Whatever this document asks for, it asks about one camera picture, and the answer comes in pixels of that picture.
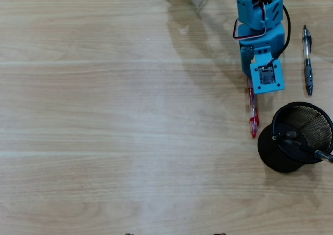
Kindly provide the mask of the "teal gripper with servo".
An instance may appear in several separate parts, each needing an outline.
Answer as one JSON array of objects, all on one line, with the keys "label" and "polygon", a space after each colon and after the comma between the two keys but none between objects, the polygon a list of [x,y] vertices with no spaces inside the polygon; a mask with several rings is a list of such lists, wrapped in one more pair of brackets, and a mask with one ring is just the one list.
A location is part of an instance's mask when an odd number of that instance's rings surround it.
[{"label": "teal gripper with servo", "polygon": [[247,78],[251,78],[251,61],[273,63],[285,48],[285,32],[281,23],[259,32],[243,24],[238,32],[242,71]]}]

